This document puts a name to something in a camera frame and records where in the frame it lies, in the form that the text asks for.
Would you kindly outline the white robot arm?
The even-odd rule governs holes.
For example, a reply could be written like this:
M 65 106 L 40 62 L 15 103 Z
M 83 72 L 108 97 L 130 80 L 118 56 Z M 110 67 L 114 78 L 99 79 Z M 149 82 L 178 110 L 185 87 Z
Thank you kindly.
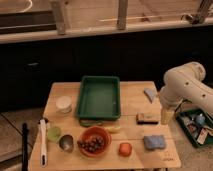
M 198 62 L 189 62 L 165 72 L 164 86 L 159 92 L 162 125 L 169 123 L 184 99 L 213 117 L 213 88 L 203 83 L 205 76 L 205 68 Z

